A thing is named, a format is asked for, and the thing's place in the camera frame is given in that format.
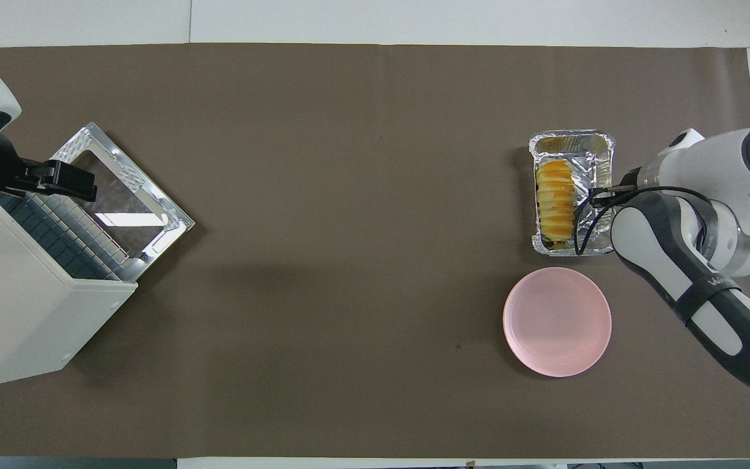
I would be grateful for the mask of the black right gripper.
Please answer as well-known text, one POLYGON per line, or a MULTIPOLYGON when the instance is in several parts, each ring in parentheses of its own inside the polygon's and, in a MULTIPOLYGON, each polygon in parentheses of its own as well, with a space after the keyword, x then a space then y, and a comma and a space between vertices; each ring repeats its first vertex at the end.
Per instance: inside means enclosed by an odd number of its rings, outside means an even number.
POLYGON ((641 170, 642 167, 633 168, 621 178, 617 186, 589 190, 589 205, 600 210, 625 193, 643 189, 643 184, 639 182, 641 170))

